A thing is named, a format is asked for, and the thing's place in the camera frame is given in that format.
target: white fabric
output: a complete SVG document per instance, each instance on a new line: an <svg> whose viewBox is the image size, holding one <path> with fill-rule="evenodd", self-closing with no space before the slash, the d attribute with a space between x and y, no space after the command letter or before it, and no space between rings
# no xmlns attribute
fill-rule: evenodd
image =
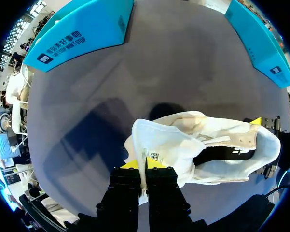
<svg viewBox="0 0 290 232"><path fill-rule="evenodd" d="M153 153L156 157L158 154L157 161L164 166L172 166L181 188L185 183L215 185L247 181L249 174L278 157L281 145L276 136L260 125L207 117L201 112L191 111L166 116L155 122L138 119L124 146L129 153L125 162L138 161L144 193L143 155L151 156ZM227 146L241 152L255 150L255 153L248 160L213 160L195 167L192 158L205 146Z"/></svg>
<svg viewBox="0 0 290 232"><path fill-rule="evenodd" d="M171 166L178 175L178 185L182 187L186 179L194 174L193 157L197 156L205 144L181 132L174 126L164 126L145 119L138 119L132 127L132 139L141 179L141 188L146 188L146 156Z"/></svg>
<svg viewBox="0 0 290 232"><path fill-rule="evenodd" d="M15 101L12 108L12 130L15 134L20 133L20 101Z"/></svg>
<svg viewBox="0 0 290 232"><path fill-rule="evenodd" d="M5 93L7 103L14 104L25 85L26 82L21 72L16 76L11 75Z"/></svg>
<svg viewBox="0 0 290 232"><path fill-rule="evenodd" d="M45 206L45 208L53 215L53 217L62 225L64 225L64 221L68 221L69 223L74 223L78 220L78 217L70 213L65 208L62 208L57 202L55 202L52 198L45 198L41 203Z"/></svg>

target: gray table surface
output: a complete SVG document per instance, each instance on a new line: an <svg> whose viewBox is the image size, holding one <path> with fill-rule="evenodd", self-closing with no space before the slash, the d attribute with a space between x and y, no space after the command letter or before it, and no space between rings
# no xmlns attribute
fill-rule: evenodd
<svg viewBox="0 0 290 232"><path fill-rule="evenodd" d="M28 143L42 188L73 213L96 215L110 171L124 164L133 122L168 102L185 111L237 120L280 115L289 127L288 95L252 67L224 15L177 0L140 0L127 43L37 71L28 110ZM193 220L212 223L275 179L187 184ZM148 231L148 204L139 229Z"/></svg>

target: person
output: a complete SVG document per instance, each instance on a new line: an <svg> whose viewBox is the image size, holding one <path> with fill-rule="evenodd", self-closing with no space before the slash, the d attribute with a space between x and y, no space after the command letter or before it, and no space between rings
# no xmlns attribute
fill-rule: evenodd
<svg viewBox="0 0 290 232"><path fill-rule="evenodd" d="M30 226L30 222L33 221L33 218L25 211L21 203L19 203L13 195L8 195L8 199L10 202L17 205L13 215L18 219L22 219L26 226Z"/></svg>
<svg viewBox="0 0 290 232"><path fill-rule="evenodd" d="M7 113L10 114L11 110L9 108L5 108L3 105L0 106L0 115Z"/></svg>
<svg viewBox="0 0 290 232"><path fill-rule="evenodd" d="M29 46L28 45L26 45L25 43L24 44L21 44L20 46L19 46L21 49L24 49L24 51L28 51L29 50Z"/></svg>
<svg viewBox="0 0 290 232"><path fill-rule="evenodd" d="M13 54L10 53L9 56L11 57L11 60L15 60L17 63L22 63L23 59L25 58L24 56L18 54L17 52L14 52Z"/></svg>

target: white chair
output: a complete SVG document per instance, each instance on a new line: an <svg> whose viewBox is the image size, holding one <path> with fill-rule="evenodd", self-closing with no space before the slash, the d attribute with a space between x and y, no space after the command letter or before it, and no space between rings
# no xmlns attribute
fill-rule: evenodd
<svg viewBox="0 0 290 232"><path fill-rule="evenodd" d="M25 142L25 140L28 138L27 133L24 133L20 130L20 128L23 126L25 127L25 125L22 124L21 122L21 116L20 116L20 104L24 103L24 104L28 104L27 101L20 101L20 100L16 100L13 104L13 108L12 108L12 130L15 134L21 134L24 135L25 138L22 140L22 142L15 148L17 149L21 144L23 144Z"/></svg>

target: barcode label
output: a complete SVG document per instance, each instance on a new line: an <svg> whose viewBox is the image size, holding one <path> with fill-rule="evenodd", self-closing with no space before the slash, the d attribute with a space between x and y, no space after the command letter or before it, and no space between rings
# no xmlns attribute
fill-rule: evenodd
<svg viewBox="0 0 290 232"><path fill-rule="evenodd" d="M158 161L159 153L153 153L153 152L151 152L150 155L149 155L149 157L152 158L155 161Z"/></svg>

